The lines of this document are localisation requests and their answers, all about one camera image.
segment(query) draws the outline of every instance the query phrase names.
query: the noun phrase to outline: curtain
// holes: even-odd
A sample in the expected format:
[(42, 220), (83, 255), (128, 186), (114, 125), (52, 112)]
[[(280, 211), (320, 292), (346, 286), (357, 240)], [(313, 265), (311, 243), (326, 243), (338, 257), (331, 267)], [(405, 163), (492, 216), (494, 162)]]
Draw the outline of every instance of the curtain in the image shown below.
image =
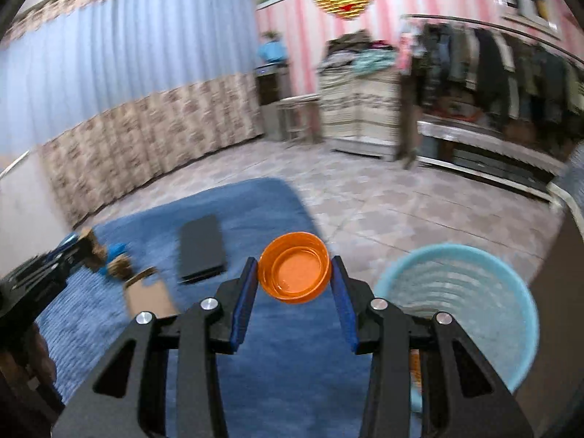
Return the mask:
[(72, 222), (261, 132), (253, 0), (57, 0), (0, 48), (0, 154), (41, 144)]

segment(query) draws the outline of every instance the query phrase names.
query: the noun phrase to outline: wall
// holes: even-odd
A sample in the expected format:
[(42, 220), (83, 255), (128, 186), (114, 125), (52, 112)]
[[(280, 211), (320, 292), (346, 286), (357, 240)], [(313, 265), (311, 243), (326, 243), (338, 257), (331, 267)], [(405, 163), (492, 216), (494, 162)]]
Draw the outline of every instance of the wall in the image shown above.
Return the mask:
[(70, 232), (39, 155), (29, 153), (0, 179), (0, 277)]
[(545, 0), (561, 40), (502, 18), (498, 0), (374, 0), (367, 11), (352, 21), (341, 20), (317, 8), (312, 0), (284, 0), (256, 11), (258, 31), (277, 30), (284, 35), (290, 53), (295, 95), (316, 92), (315, 67), (328, 39), (368, 28), (374, 39), (396, 43), (399, 17), (404, 13), (443, 14), (498, 23), (537, 35), (584, 59), (584, 32), (570, 21), (573, 16), (563, 0)]

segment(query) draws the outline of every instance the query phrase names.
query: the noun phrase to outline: striped wallpaper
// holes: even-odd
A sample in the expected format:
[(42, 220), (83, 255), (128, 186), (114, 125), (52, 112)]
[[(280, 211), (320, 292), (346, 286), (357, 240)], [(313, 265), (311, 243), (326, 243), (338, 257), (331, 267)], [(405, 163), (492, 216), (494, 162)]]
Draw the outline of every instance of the striped wallpaper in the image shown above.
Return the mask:
[(570, 21), (563, 0), (545, 0), (551, 20), (560, 31), (558, 41), (541, 31), (501, 17), (498, 0), (375, 0), (353, 21), (321, 11), (312, 0), (284, 0), (256, 11), (258, 31), (277, 30), (284, 36), (290, 57), (294, 95), (316, 92), (315, 67), (322, 58), (325, 41), (344, 33), (368, 28), (374, 39), (396, 43), (399, 16), (404, 13), (444, 14), (498, 23), (554, 42), (584, 59), (584, 32)]

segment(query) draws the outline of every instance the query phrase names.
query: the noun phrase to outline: black book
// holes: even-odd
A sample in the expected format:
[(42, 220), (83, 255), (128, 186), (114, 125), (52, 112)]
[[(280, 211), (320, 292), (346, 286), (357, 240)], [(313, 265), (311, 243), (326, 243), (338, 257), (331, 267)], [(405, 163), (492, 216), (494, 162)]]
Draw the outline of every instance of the black book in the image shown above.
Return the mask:
[(219, 222), (206, 215), (180, 228), (179, 275), (182, 283), (218, 275), (226, 269), (226, 255)]

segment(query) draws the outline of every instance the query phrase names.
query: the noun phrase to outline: blue rug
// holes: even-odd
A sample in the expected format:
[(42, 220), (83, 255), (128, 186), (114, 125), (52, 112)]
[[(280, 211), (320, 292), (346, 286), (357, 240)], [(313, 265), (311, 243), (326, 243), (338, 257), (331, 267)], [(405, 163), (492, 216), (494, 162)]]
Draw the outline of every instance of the blue rug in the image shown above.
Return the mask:
[[(179, 229), (207, 214), (220, 221), (228, 271), (180, 285)], [(247, 257), (259, 258), (279, 235), (318, 234), (296, 194), (272, 178), (214, 188), (99, 225), (95, 231), (101, 242), (127, 243), (136, 270), (156, 266), (181, 311), (212, 296), (222, 281), (238, 277)], [(122, 285), (86, 269), (69, 279), (68, 287), (39, 317), (65, 402), (128, 322)], [(236, 355), (219, 355), (217, 362), (232, 438), (358, 436), (370, 357), (350, 352), (330, 289), (310, 303), (292, 306), (259, 287), (245, 342)], [(169, 369), (175, 365), (173, 354)], [(175, 436), (172, 389), (170, 382), (169, 437)]]

